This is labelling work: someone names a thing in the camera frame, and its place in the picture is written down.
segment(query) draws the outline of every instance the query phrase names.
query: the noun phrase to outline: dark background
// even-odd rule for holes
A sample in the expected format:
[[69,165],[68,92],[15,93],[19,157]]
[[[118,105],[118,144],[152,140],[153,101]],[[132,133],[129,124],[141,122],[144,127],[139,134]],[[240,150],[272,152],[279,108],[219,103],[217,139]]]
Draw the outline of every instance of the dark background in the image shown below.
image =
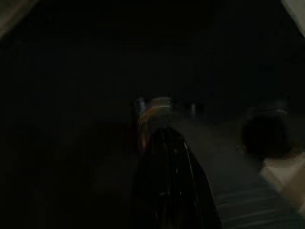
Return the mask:
[[[32,186],[45,193],[43,216],[29,197],[12,223],[126,225],[137,163],[130,104],[137,96],[203,103],[208,124],[278,99],[299,115],[304,63],[305,39],[276,0],[41,1],[0,50],[3,152],[13,147],[22,158],[19,175],[5,179],[5,206],[19,205],[28,198],[20,190],[32,193]],[[20,166],[33,151],[52,159],[41,159],[48,165],[40,168]],[[49,167],[56,175],[46,184],[32,178]],[[24,212],[31,216],[19,218]]]

